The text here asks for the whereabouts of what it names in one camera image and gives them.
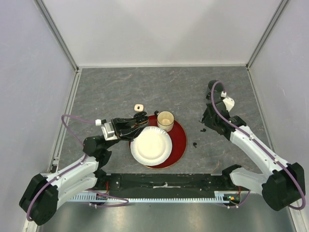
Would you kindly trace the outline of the black earbud charging case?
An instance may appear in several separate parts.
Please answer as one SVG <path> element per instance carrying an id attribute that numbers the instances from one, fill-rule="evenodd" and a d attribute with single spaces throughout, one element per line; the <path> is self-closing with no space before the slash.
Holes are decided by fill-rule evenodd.
<path id="1" fill-rule="evenodd" d="M 135 119 L 135 125 L 142 125 L 149 122 L 149 117 L 145 111 L 136 113 L 133 118 Z"/>

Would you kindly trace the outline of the pink earbud charging case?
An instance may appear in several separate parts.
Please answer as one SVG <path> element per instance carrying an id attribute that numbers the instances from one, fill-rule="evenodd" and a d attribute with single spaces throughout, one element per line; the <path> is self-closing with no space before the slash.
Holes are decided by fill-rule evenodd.
<path id="1" fill-rule="evenodd" d="M 142 112 L 143 110 L 144 110 L 144 105 L 142 105 L 142 104 L 135 104 L 134 105 L 134 111 Z"/>

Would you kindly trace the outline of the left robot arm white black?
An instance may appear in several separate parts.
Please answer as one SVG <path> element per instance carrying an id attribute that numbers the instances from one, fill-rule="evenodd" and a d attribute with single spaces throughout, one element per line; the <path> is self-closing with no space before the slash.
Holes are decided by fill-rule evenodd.
<path id="1" fill-rule="evenodd" d="M 43 225 L 73 196 L 91 188 L 103 189 L 106 173 L 102 167 L 112 155 L 109 148 L 120 141 L 134 141 L 148 126 L 149 117 L 143 111 L 132 118 L 113 118 L 110 122 L 96 119 L 90 124 L 100 126 L 103 134 L 79 142 L 84 153 L 81 158 L 53 174 L 32 177 L 19 202 L 28 221 Z"/>

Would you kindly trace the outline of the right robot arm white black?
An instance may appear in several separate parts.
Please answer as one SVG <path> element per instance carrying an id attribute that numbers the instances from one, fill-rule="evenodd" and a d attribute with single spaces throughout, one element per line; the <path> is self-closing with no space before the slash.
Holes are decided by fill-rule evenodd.
<path id="1" fill-rule="evenodd" d="M 306 206 L 305 174 L 303 167 L 290 164 L 266 146 L 239 116 L 231 116 L 235 102 L 227 95 L 222 82 L 208 83 L 206 110 L 201 123 L 223 135 L 239 147 L 260 169 L 257 174 L 239 165 L 227 168 L 221 178 L 222 187 L 233 190 L 244 187 L 263 197 L 273 210 L 285 207 L 302 210 Z"/>

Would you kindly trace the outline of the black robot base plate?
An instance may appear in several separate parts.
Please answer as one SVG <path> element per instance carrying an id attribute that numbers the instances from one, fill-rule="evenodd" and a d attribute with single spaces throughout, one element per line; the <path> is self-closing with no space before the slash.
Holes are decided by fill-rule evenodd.
<path id="1" fill-rule="evenodd" d="M 211 174 L 106 174 L 93 189 L 134 199 L 213 198 L 216 191 L 239 190 L 226 176 Z"/>

